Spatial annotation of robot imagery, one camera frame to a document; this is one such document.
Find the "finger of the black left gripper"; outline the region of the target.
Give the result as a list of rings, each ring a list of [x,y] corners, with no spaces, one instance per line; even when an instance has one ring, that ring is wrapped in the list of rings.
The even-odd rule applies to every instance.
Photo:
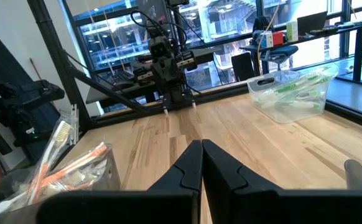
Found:
[[[152,64],[152,74],[159,90],[167,89],[164,68],[165,66],[162,62],[155,62]]]
[[[180,86],[182,84],[182,76],[180,74],[180,70],[174,58],[167,59],[168,65],[168,78],[167,78],[167,86],[169,88],[173,88],[175,86]]]

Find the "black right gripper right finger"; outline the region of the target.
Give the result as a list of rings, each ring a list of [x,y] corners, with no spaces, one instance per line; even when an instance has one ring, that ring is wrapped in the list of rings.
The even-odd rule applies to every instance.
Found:
[[[362,223],[362,190],[283,189],[211,140],[202,147],[213,223]]]

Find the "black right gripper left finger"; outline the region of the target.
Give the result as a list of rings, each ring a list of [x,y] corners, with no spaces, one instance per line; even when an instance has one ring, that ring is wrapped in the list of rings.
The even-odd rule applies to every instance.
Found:
[[[37,223],[199,223],[203,147],[194,140],[143,191],[71,191],[47,199]]]

